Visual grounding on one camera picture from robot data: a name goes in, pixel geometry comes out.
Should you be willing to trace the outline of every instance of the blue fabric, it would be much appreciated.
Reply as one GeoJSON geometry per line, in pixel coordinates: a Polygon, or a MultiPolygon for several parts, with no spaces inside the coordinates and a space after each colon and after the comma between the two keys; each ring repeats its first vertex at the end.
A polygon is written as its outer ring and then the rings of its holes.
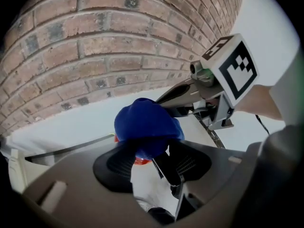
{"type": "Polygon", "coordinates": [[[119,141],[144,137],[161,137],[141,146],[136,157],[151,160],[167,149],[167,139],[184,140],[184,133],[177,119],[153,100],[139,98],[124,107],[116,116],[115,133],[119,141]]]}

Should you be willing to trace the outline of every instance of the brick wall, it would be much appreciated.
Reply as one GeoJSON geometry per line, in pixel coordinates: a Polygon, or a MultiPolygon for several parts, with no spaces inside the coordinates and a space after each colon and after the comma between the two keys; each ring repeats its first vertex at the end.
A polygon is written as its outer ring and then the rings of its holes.
{"type": "Polygon", "coordinates": [[[29,0],[4,38],[0,134],[171,86],[228,34],[242,0],[29,0]]]}

